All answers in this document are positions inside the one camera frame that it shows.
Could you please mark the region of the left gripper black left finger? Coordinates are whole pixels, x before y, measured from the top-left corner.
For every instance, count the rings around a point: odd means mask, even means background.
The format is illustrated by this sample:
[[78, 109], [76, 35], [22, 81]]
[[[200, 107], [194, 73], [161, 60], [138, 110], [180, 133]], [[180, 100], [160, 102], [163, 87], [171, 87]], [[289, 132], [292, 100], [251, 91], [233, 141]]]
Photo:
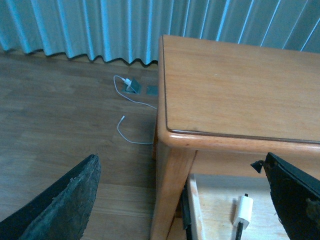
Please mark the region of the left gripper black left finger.
[[0, 223], [2, 240], [79, 240], [96, 200], [101, 163], [91, 154]]

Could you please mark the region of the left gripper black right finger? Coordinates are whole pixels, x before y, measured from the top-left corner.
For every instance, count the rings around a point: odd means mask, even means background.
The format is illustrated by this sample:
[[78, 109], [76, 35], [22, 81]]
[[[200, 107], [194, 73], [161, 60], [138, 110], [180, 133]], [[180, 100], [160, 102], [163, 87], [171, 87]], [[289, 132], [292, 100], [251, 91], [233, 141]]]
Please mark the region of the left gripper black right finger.
[[269, 152], [250, 164], [265, 171], [278, 218], [291, 240], [320, 238], [320, 181]]

